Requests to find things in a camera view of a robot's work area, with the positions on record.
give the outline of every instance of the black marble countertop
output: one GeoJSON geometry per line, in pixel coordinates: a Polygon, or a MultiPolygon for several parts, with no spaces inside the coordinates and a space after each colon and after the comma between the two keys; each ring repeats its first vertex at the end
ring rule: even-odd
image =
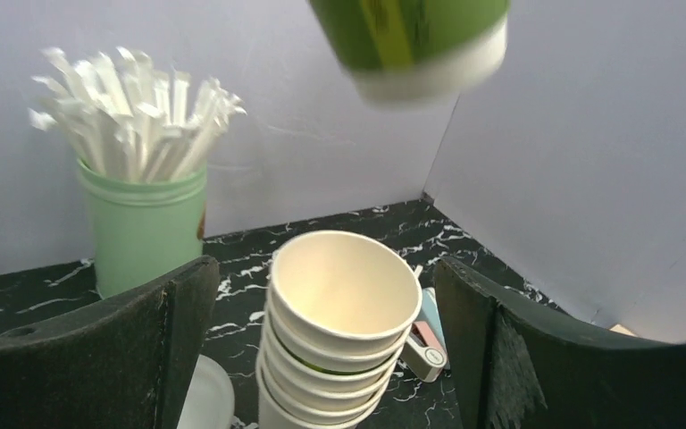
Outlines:
{"type": "MultiPolygon", "coordinates": [[[[300,233],[329,229],[370,236],[395,249],[412,267],[423,265],[423,287],[431,286],[432,267],[439,258],[451,255],[509,289],[556,307],[422,200],[207,239],[204,251],[220,262],[222,282],[202,354],[230,374],[236,398],[234,429],[258,427],[254,362],[272,252],[300,233]]],[[[81,260],[0,275],[0,333],[98,301],[91,267],[91,260],[81,260]]],[[[450,373],[435,383],[422,383],[399,362],[377,411],[358,427],[461,428],[450,373]]]]}

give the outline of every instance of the mint green canister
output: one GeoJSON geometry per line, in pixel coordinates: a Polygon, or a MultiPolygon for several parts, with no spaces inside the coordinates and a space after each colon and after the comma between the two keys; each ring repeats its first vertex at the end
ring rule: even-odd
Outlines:
{"type": "Polygon", "coordinates": [[[205,167],[179,181],[127,183],[78,164],[102,298],[150,282],[203,254],[205,167]]]}
{"type": "Polygon", "coordinates": [[[338,61],[374,103],[454,95],[506,54],[509,0],[309,0],[338,61]]]}

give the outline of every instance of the white plate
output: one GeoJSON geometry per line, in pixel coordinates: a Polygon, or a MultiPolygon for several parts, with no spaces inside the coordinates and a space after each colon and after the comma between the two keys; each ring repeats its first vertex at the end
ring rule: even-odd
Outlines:
{"type": "Polygon", "coordinates": [[[230,377],[219,364],[199,355],[178,429],[229,429],[234,411],[230,377]]]}

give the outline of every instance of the stack of cups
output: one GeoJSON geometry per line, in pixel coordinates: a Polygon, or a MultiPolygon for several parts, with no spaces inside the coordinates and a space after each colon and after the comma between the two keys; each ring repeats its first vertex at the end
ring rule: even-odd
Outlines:
{"type": "Polygon", "coordinates": [[[409,265],[375,240],[316,231],[283,245],[256,359],[259,426],[356,427],[388,388],[421,305],[409,265]]]}

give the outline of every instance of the gray wall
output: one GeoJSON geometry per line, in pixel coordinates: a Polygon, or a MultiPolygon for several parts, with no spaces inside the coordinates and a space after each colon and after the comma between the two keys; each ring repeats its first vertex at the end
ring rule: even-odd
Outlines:
{"type": "Polygon", "coordinates": [[[436,205],[583,320],[686,340],[686,2],[514,2],[436,205]]]}
{"type": "Polygon", "coordinates": [[[41,48],[118,45],[246,102],[210,160],[208,234],[419,197],[455,101],[364,106],[303,1],[0,2],[0,272],[92,255],[71,153],[28,125],[29,77],[52,70],[41,48]]]}

